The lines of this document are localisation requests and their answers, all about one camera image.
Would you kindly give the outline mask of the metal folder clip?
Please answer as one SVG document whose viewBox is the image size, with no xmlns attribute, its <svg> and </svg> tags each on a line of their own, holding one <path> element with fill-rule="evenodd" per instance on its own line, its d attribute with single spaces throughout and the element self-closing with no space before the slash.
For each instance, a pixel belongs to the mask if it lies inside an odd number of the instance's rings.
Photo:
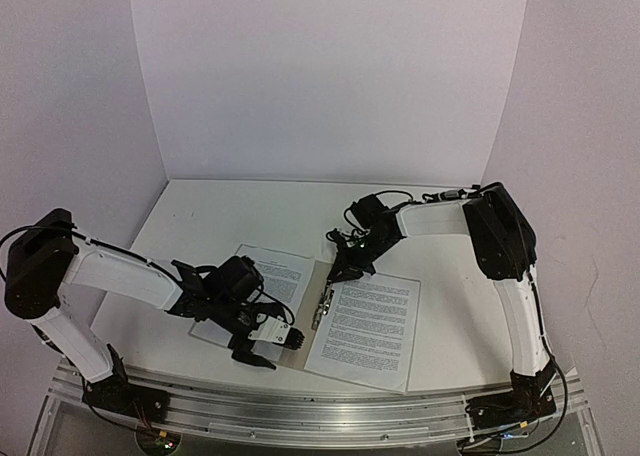
<svg viewBox="0 0 640 456">
<path fill-rule="evenodd" d="M 331 282 L 327 282 L 314 311 L 311 324 L 311 329 L 313 331 L 316 331 L 319 328 L 322 319 L 329 313 L 333 295 L 333 284 Z"/>
</svg>

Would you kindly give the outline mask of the beige file folder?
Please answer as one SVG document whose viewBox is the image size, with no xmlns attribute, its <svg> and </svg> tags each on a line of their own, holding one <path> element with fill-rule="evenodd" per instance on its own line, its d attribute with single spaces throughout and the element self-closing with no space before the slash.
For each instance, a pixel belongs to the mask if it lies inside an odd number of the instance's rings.
<svg viewBox="0 0 640 456">
<path fill-rule="evenodd" d="M 328 282 L 327 276 L 330 269 L 331 266 L 329 263 L 315 260 L 311 281 L 304 293 L 297 316 L 294 316 L 296 328 L 301 330 L 305 336 L 302 348 L 297 351 L 286 350 L 275 344 L 258 341 L 254 345 L 256 354 L 265 357 L 278 366 L 307 372 L 304 370 L 304 366 L 315 336 L 315 331 L 311 329 L 312 318 L 320 296 Z M 277 300 L 267 293 L 261 296 L 260 299 L 263 302 Z"/>
</svg>

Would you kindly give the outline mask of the printed paper sheet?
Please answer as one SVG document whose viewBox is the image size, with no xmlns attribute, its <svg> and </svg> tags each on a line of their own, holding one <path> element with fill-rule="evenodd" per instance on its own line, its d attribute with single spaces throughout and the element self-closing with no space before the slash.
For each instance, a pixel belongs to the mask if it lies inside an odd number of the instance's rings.
<svg viewBox="0 0 640 456">
<path fill-rule="evenodd" d="M 406 393 L 420 289 L 417 280 L 382 274 L 330 285 L 304 370 Z"/>
<path fill-rule="evenodd" d="M 312 257 L 247 244 L 240 245 L 236 255 L 251 258 L 263 276 L 264 291 L 285 304 L 297 316 L 311 281 L 315 260 Z M 231 339 L 228 331 L 211 321 L 194 323 L 188 335 L 218 347 L 227 347 Z"/>
</svg>

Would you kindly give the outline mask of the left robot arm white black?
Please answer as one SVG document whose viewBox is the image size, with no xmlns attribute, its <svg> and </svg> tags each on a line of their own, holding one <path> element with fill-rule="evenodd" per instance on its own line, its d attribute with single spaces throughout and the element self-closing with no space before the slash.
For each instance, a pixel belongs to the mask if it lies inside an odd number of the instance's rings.
<svg viewBox="0 0 640 456">
<path fill-rule="evenodd" d="M 39 221 L 6 229 L 1 239 L 1 419 L 32 423 L 59 358 L 81 379 L 81 400 L 156 424 L 169 394 L 131 380 L 127 337 L 164 323 L 211 322 L 226 330 L 225 366 L 271 375 L 276 364 L 256 352 L 271 320 L 288 321 L 264 295 L 246 256 L 219 265 L 159 261 L 86 234 L 56 208 Z"/>
</svg>

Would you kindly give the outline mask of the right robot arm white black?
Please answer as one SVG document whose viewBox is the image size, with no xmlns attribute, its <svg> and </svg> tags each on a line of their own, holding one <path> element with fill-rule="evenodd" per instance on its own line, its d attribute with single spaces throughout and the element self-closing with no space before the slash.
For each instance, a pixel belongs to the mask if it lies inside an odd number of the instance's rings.
<svg viewBox="0 0 640 456">
<path fill-rule="evenodd" d="M 470 400 L 465 411 L 475 429 L 519 427 L 556 411 L 552 382 L 564 372 L 546 336 L 537 288 L 536 235 L 500 182 L 425 193 L 387 206 L 379 193 L 353 202 L 343 213 L 352 227 L 326 234 L 337 254 L 331 283 L 375 272 L 375 261 L 400 241 L 432 235 L 470 239 L 482 274 L 493 283 L 512 347 L 511 388 Z"/>
</svg>

